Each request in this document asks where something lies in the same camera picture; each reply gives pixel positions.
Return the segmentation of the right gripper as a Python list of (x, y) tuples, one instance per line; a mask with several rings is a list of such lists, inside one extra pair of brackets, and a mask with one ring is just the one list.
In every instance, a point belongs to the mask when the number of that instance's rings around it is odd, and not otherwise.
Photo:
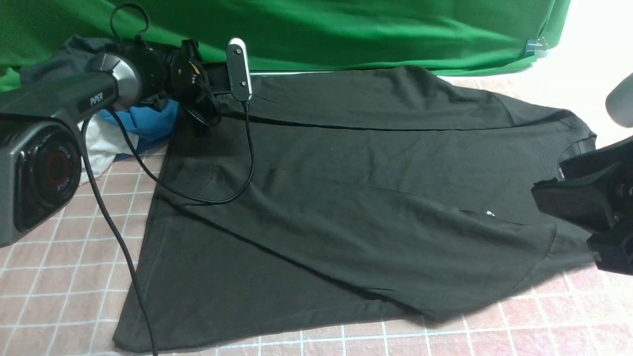
[(590, 233), (587, 246), (600, 270), (633, 273), (633, 142), (595, 149), (594, 139), (560, 156), (558, 176), (533, 185), (538, 210)]

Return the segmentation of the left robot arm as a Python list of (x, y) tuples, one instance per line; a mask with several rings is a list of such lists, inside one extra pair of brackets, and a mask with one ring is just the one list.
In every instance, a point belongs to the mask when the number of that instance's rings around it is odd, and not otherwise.
[(2, 92), (0, 244), (20, 241), (77, 191), (86, 155), (79, 123), (156, 94), (194, 103), (204, 94), (198, 80), (215, 94), (230, 89), (226, 64), (204, 63), (196, 41), (127, 41), (106, 45), (79, 74)]

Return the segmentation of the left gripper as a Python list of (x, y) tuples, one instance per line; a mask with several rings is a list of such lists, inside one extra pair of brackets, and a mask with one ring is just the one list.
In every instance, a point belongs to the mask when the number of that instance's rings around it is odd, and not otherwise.
[(181, 45), (165, 45), (163, 62), (167, 70), (165, 92), (178, 103), (178, 116), (199, 129), (214, 128), (222, 121), (213, 77), (204, 68), (199, 43), (185, 39)]

